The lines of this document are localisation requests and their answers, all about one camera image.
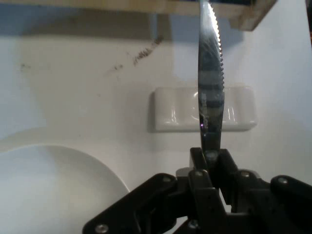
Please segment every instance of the knife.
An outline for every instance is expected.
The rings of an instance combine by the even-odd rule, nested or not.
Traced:
[[[224,108],[222,50],[218,24],[209,0],[200,0],[198,105],[204,156],[220,150]]]

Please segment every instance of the white surface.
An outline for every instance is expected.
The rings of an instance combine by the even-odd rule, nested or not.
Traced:
[[[223,133],[222,147],[265,180],[289,174],[312,183],[304,0],[278,1],[253,32],[232,30],[225,19],[219,28],[226,85],[251,86],[258,114],[252,130]],[[134,66],[155,32],[164,41]],[[197,43],[196,17],[155,21],[136,13],[1,6],[0,150],[74,148],[105,163],[130,189],[155,173],[174,174],[188,165],[199,134],[150,132],[150,97],[157,87],[196,86]]]
[[[59,146],[0,154],[1,233],[78,234],[127,188],[91,156]]]
[[[247,131],[257,125],[254,92],[251,87],[224,89],[222,131]],[[157,132],[199,132],[197,87],[155,90]]]

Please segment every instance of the white ceramic soap dish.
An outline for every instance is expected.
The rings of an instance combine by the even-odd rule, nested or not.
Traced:
[[[224,89],[223,131],[247,131],[257,125],[254,92],[248,86]],[[197,88],[157,88],[155,129],[159,132],[199,131]]]

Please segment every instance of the wooden shelf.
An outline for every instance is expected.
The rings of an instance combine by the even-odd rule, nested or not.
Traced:
[[[252,0],[251,4],[214,3],[216,14],[228,18],[232,28],[252,31],[276,0]],[[0,0],[0,3],[50,5],[112,11],[198,15],[198,2],[179,0]]]

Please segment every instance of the bolt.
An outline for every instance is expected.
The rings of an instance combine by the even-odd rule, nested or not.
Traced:
[[[96,233],[103,234],[108,233],[108,226],[105,224],[99,224],[96,226]]]
[[[286,180],[284,177],[280,177],[280,178],[278,178],[278,182],[280,182],[282,184],[287,184],[288,180]]]
[[[240,173],[240,175],[241,175],[242,177],[248,178],[248,177],[249,177],[249,172],[242,171],[242,172]]]
[[[202,175],[203,175],[202,172],[199,172],[199,171],[196,171],[196,172],[195,172],[195,176],[202,176]]]
[[[191,229],[197,229],[199,227],[197,220],[191,220],[188,225],[189,228]]]
[[[164,176],[164,178],[162,179],[162,181],[164,181],[164,182],[170,182],[171,179],[170,179],[169,177],[167,177],[167,176]]]

